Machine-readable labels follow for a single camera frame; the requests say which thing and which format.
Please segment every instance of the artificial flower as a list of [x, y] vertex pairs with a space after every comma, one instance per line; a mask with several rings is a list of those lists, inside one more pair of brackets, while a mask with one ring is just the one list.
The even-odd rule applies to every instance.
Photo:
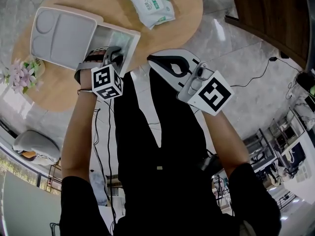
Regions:
[[25, 76], [21, 79], [21, 84], [25, 85], [25, 87], [31, 87], [31, 83], [36, 81], [35, 76], [33, 76], [34, 69], [32, 68], [31, 70], [27, 71]]
[[15, 69], [10, 70], [10, 77], [9, 77], [9, 86], [13, 86], [15, 83], [19, 83], [20, 76], [17, 74]]

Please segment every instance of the wet wipes package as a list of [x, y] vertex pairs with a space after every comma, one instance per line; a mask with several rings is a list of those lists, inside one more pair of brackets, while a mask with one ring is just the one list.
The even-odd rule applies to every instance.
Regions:
[[131, 0], [140, 21], [149, 29], [155, 25], [175, 20], [171, 0]]

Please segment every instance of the marble floor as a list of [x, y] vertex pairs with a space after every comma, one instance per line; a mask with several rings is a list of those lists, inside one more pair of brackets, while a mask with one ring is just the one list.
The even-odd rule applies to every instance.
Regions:
[[[43, 0], [0, 0], [0, 66], [10, 66], [13, 44], [26, 26], [30, 16], [36, 12]], [[245, 85], [256, 76], [262, 75], [268, 59], [278, 51], [261, 39], [224, 22], [225, 14], [237, 16], [233, 0], [203, 0], [204, 15], [196, 34], [183, 46], [194, 52], [202, 60], [209, 62], [212, 70], [219, 70], [230, 85]], [[299, 68], [291, 60], [290, 65]], [[288, 111], [300, 93], [294, 89], [293, 97], [286, 100], [288, 84], [294, 81], [297, 71], [277, 61], [271, 62], [261, 79], [246, 88], [234, 88], [234, 98], [225, 106], [224, 112], [242, 138], [255, 133], [258, 128], [267, 127], [273, 118]], [[139, 105], [148, 123], [158, 123], [153, 107], [149, 67], [141, 66], [132, 73]], [[98, 103], [101, 108], [97, 128], [100, 134], [98, 151], [103, 165], [107, 165], [108, 106]], [[41, 109], [26, 96], [14, 94], [12, 89], [0, 84], [0, 118], [15, 132], [27, 129], [37, 130], [61, 147], [73, 109], [54, 113]], [[201, 112], [196, 117], [205, 131], [208, 149], [214, 150]], [[110, 151], [113, 173], [118, 172], [115, 141], [115, 123], [111, 119]], [[159, 124], [150, 125], [160, 145]], [[91, 169], [99, 171], [95, 155], [92, 153]]]

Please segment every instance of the desk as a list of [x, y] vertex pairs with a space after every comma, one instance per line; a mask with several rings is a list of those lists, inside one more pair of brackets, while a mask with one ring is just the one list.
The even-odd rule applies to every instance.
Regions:
[[[129, 71], [147, 62], [148, 55], [163, 50], [179, 48], [197, 31], [203, 14], [202, 0], [172, 0], [176, 20], [146, 28], [130, 0], [45, 0], [42, 6], [65, 5], [104, 18], [106, 23], [141, 32]], [[34, 17], [18, 38], [12, 53], [15, 59], [25, 59], [30, 54], [30, 37]], [[27, 95], [43, 109], [62, 112], [75, 105], [79, 85], [73, 79], [74, 71], [45, 62], [46, 71], [41, 77], [44, 82], [39, 91], [30, 89]]]

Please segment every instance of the pink flower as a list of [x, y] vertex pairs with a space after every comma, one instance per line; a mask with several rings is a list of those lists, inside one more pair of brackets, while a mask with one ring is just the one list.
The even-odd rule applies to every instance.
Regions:
[[27, 71], [25, 75], [22, 77], [20, 84], [24, 87], [30, 87], [31, 82], [35, 82], [36, 78], [33, 76], [34, 69], [32, 68], [31, 70]]
[[24, 67], [24, 63], [20, 62], [20, 60], [15, 60], [9, 69], [9, 85], [14, 86], [18, 84], [21, 80], [21, 77], [25, 76], [27, 70]]

